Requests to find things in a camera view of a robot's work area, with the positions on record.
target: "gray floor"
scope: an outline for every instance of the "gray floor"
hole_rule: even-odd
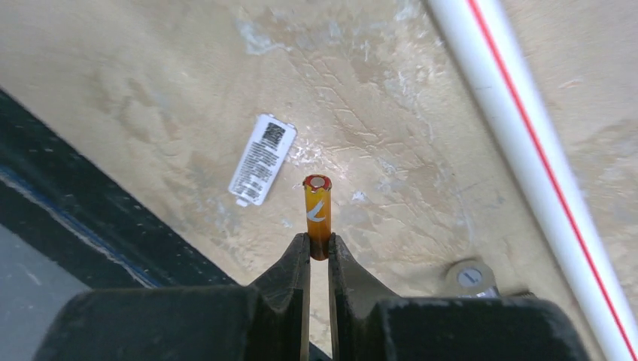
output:
[[[0,358],[30,360],[59,309],[88,289],[0,226]]]

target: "white pipe with red stripe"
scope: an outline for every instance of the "white pipe with red stripe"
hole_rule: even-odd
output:
[[[497,0],[427,0],[607,359],[638,331],[576,180]]]

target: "dark edge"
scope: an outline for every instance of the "dark edge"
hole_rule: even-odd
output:
[[[88,287],[236,284],[3,89],[0,223]]]

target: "red stripe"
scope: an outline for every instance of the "red stripe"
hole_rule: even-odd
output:
[[[598,270],[596,269],[595,265],[594,265],[594,261],[591,258],[591,255],[589,253],[589,249],[587,248],[587,245],[585,244],[585,240],[582,237],[582,234],[580,232],[580,229],[578,228],[578,225],[576,224],[576,220],[572,214],[572,211],[570,210],[569,205],[567,204],[567,200],[565,199],[565,195],[563,194],[563,191],[561,189],[561,187],[558,185],[558,182],[556,180],[556,176],[554,175],[554,172],[551,170],[551,166],[549,165],[549,161],[547,156],[545,155],[545,151],[542,149],[542,146],[540,144],[540,141],[538,139],[538,136],[536,135],[536,131],[534,130],[534,128],[532,127],[532,123],[530,121],[530,117],[527,115],[527,111],[525,110],[524,106],[523,106],[523,102],[521,101],[521,97],[518,94],[518,91],[516,90],[516,88],[514,87],[514,82],[512,81],[512,77],[509,74],[509,72],[507,71],[507,67],[505,66],[505,62],[503,61],[503,58],[500,55],[500,52],[495,44],[494,38],[492,37],[487,23],[485,22],[485,19],[481,13],[481,10],[479,9],[479,6],[476,4],[476,0],[467,0],[467,3],[469,5],[469,7],[472,9],[472,12],[474,14],[474,17],[476,18],[476,21],[478,22],[478,25],[481,27],[481,32],[483,33],[483,37],[485,38],[485,40],[488,43],[488,46],[492,52],[492,56],[494,57],[494,60],[496,61],[498,68],[500,70],[501,75],[503,76],[505,83],[507,85],[507,88],[509,90],[509,93],[512,95],[512,98],[514,99],[514,103],[516,104],[516,108],[518,109],[518,113],[521,115],[521,118],[523,119],[524,123],[525,123],[525,127],[527,128],[527,131],[530,133],[530,136],[532,138],[532,141],[534,143],[534,146],[536,147],[536,151],[539,154],[540,159],[542,160],[542,164],[545,167],[545,170],[547,171],[547,175],[549,176],[549,179],[551,180],[551,185],[554,187],[554,190],[556,191],[556,194],[558,195],[558,198],[561,201],[561,205],[563,206],[563,210],[565,211],[565,214],[567,215],[567,218],[570,220],[570,224],[572,226],[572,230],[574,231],[574,234],[576,235],[576,238],[578,239],[579,243],[580,243],[580,247],[582,248],[583,253],[585,254],[585,258],[587,259],[587,263],[589,264],[589,267],[591,268],[592,272],[594,273],[594,277],[596,278],[596,282],[598,283],[598,287],[600,287],[600,291],[603,293],[603,296],[605,298],[605,301],[607,303],[607,306],[609,306],[609,310],[612,312],[612,315],[614,317],[614,321],[616,322],[616,324],[618,325],[618,328],[620,329],[620,333],[622,334],[622,338],[624,339],[624,343],[627,345],[627,349],[629,350],[629,353],[631,354],[632,358],[634,361],[638,361],[638,357],[636,357],[636,352],[633,350],[632,346],[631,346],[631,342],[629,341],[629,337],[627,336],[627,333],[624,330],[624,327],[622,326],[622,323],[620,322],[620,317],[618,317],[618,313],[616,312],[616,310],[614,309],[614,306],[612,304],[612,300],[609,297],[609,294],[607,293],[607,290],[605,289],[605,286],[603,284],[603,280],[601,279]]]

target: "label sticker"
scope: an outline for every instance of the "label sticker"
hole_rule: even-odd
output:
[[[283,123],[272,114],[257,117],[253,134],[228,186],[237,196],[238,205],[263,203],[296,135],[292,124]]]

